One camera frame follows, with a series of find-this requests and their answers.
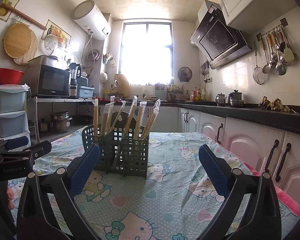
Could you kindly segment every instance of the blender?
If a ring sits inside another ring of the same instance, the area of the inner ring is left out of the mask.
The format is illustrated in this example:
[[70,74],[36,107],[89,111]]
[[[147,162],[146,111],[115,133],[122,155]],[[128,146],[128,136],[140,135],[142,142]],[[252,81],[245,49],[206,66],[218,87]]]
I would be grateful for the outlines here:
[[80,64],[71,63],[69,65],[70,69],[70,97],[77,97],[77,78],[81,76],[82,67]]

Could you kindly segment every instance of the red bucket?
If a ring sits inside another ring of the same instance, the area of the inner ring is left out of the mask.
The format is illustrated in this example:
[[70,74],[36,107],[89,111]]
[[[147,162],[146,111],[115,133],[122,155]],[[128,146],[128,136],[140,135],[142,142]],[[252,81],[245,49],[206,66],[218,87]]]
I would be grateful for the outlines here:
[[19,85],[24,73],[10,68],[0,68],[0,85],[13,84]]

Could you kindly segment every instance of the hello kitty tablecloth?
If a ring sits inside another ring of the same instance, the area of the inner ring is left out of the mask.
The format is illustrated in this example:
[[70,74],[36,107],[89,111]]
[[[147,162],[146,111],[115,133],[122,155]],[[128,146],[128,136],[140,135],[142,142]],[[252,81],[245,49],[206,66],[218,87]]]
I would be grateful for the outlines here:
[[[52,143],[51,153],[36,160],[38,175],[66,167],[84,153],[82,129]],[[255,174],[240,159],[200,133],[151,133],[147,179],[93,171],[83,191],[74,199],[90,225],[104,240],[194,240],[206,228],[224,198],[217,194],[198,158],[198,150],[207,144],[217,157],[245,174]],[[16,218],[25,178],[9,181],[15,193]],[[300,206],[279,192],[282,238],[300,216]],[[249,196],[232,223],[229,232],[239,226]],[[70,233],[57,203],[50,202],[63,231]]]

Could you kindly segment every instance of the pink fabric edge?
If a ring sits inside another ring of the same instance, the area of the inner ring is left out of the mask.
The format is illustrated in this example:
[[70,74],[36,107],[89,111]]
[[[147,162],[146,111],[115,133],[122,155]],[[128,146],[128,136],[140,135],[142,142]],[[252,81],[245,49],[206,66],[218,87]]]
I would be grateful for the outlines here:
[[[224,150],[226,150],[227,152],[233,154],[235,157],[237,157],[239,160],[241,160],[244,165],[246,165],[249,170],[252,172],[252,174],[254,176],[260,176],[261,174],[256,171],[254,168],[252,168],[248,163],[244,162],[241,158],[239,158],[238,156],[236,156],[234,153],[230,152],[228,149],[224,148],[222,145],[218,144],[221,148],[223,148]],[[277,193],[277,197],[278,199],[285,205],[287,206],[287,208],[289,208],[289,210],[291,211],[291,213],[293,213],[294,215],[300,217],[300,205],[292,198],[290,197],[287,193],[285,193],[282,189],[278,188],[276,185],[274,186],[274,189]]]

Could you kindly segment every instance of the round wooden cutting board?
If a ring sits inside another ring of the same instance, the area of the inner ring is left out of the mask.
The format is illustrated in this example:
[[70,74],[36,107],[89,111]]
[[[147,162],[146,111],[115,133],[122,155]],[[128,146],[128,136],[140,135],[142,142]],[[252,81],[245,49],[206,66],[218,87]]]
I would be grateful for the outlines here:
[[35,54],[37,53],[38,39],[37,36],[35,36],[35,33],[32,30],[30,31],[31,31],[31,45],[29,50],[22,57],[13,59],[13,61],[18,65],[28,64],[28,61],[33,59],[35,57]]
[[31,32],[27,25],[16,23],[12,25],[3,41],[4,50],[12,58],[22,57],[30,48]]

